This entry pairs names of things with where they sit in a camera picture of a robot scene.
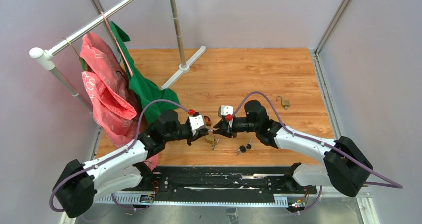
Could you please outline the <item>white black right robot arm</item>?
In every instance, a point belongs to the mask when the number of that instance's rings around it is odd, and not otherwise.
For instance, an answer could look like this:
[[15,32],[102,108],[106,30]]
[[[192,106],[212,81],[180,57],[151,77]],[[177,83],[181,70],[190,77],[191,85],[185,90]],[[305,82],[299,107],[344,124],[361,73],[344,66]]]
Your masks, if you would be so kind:
[[345,136],[326,139],[290,129],[270,119],[258,100],[247,101],[244,108],[246,116],[235,117],[233,106],[220,106],[221,120],[214,126],[214,133],[228,138],[243,132],[254,133],[266,146],[290,150],[319,162],[293,164],[284,179],[287,191],[296,193],[308,185],[332,186],[346,196],[357,196],[373,166],[352,139]]

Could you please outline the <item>black-headed key bunch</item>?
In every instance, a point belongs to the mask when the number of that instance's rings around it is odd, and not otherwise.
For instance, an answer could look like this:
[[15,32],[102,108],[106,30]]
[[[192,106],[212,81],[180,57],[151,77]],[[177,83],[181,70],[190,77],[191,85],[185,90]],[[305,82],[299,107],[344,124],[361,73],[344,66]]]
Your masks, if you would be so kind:
[[242,153],[247,152],[248,150],[252,148],[251,142],[252,142],[252,139],[246,145],[240,146],[234,153],[236,155],[240,155]]

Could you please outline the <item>large brass padlock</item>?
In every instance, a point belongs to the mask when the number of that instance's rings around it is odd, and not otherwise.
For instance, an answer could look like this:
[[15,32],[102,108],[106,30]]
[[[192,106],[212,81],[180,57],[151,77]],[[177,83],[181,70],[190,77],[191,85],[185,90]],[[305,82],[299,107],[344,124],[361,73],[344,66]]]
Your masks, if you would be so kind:
[[213,136],[207,135],[205,138],[206,138],[206,143],[208,144],[217,145],[218,143],[218,140]]

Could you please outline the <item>orange black Opel padlock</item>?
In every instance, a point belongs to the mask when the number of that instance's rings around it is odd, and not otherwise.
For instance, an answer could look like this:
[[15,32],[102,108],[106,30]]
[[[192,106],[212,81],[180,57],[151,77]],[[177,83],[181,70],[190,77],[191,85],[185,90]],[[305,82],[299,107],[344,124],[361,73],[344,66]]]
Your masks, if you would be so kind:
[[212,126],[211,119],[208,116],[206,116],[206,115],[204,115],[203,118],[204,118],[204,121],[205,121],[206,126],[211,127]]

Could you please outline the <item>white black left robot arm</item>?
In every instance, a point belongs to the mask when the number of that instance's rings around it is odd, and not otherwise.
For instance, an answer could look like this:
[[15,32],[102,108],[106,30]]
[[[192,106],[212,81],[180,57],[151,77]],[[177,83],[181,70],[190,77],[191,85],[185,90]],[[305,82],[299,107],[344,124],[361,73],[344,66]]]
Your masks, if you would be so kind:
[[206,136],[206,121],[198,112],[190,110],[185,123],[178,113],[165,110],[138,137],[123,147],[84,163],[74,159],[66,164],[53,187],[52,198],[65,212],[75,218],[91,205],[117,191],[137,187],[146,191],[152,186],[152,170],[144,162],[165,149],[171,141],[185,140],[187,145]]

